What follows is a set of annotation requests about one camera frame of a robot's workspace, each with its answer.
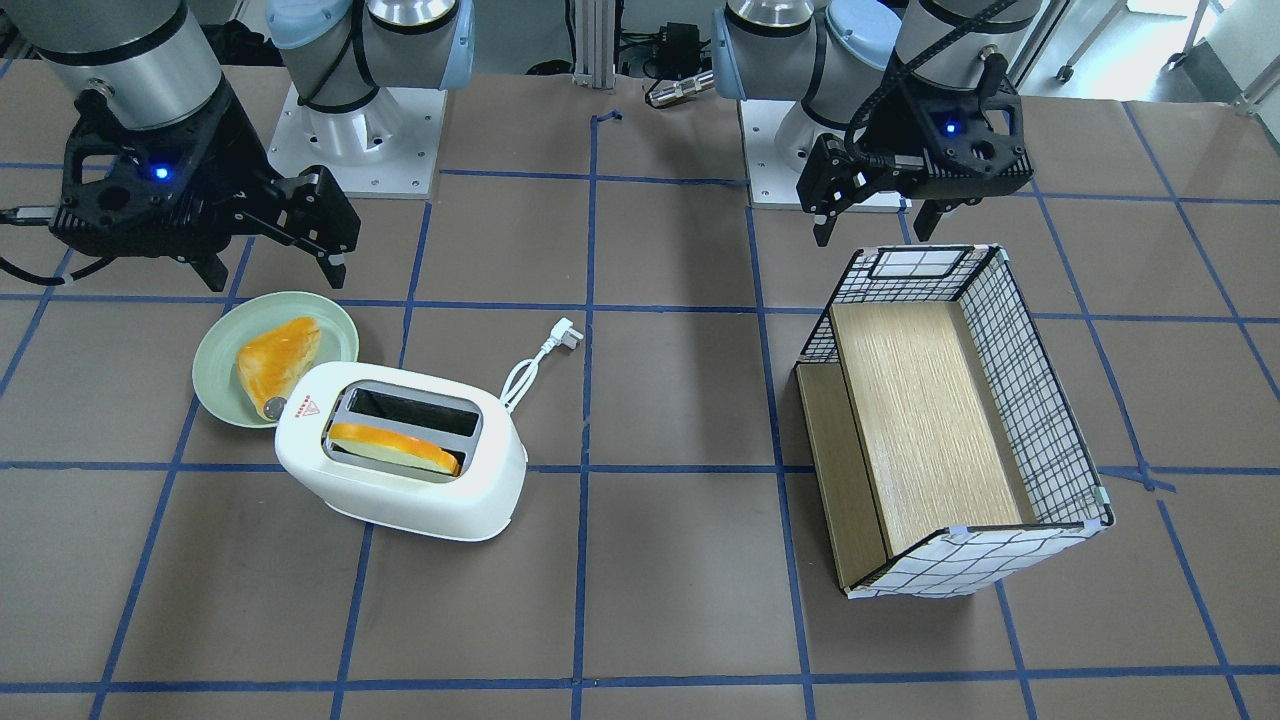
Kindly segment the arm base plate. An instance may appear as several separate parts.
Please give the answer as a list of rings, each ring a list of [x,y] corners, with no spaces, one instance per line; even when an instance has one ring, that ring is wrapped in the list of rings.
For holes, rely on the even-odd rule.
[[[353,111],[323,113],[301,106],[291,87],[268,159],[283,176],[323,165],[351,199],[426,200],[448,99],[442,90],[380,88]]]
[[[751,205],[799,210],[796,184],[818,135],[841,132],[813,120],[797,101],[744,100],[739,117]]]

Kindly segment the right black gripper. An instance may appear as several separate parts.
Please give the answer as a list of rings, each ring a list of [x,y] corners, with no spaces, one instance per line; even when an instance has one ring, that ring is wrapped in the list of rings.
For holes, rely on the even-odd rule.
[[[333,290],[346,287],[346,254],[361,220],[323,165],[285,177],[273,169],[227,81],[192,115],[159,129],[127,129],[106,96],[86,88],[64,152],[52,233],[91,258],[172,258],[215,293],[229,272],[219,258],[236,234],[264,234],[317,260]]]

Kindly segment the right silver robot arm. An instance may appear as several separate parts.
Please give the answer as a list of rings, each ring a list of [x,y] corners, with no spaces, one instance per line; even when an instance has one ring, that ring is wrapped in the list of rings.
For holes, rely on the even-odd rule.
[[[311,152],[278,170],[188,3],[5,1],[3,12],[78,113],[58,201],[3,211],[4,224],[44,225],[90,259],[61,275],[3,264],[46,287],[119,258],[170,258],[219,292],[220,255],[238,234],[298,249],[343,287],[361,220],[337,169],[420,159],[396,91],[462,88],[474,68],[471,1],[270,1]]]

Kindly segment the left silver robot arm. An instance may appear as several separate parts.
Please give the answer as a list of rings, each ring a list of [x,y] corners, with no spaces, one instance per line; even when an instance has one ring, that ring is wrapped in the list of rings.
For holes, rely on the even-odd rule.
[[[963,205],[1009,196],[1034,167],[1006,51],[1037,1],[727,1],[712,69],[723,97],[792,101],[810,122],[796,182],[826,246],[838,217],[895,192],[927,241]]]

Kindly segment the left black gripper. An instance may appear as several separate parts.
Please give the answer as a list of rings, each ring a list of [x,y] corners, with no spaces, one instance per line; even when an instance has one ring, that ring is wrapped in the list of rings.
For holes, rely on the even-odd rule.
[[[884,77],[897,82],[858,138],[822,133],[808,155],[796,191],[820,249],[840,214],[876,193],[920,201],[911,227],[924,243],[950,211],[1011,195],[1036,173],[1006,63],[980,63],[973,88],[943,88],[905,67],[890,63]]]

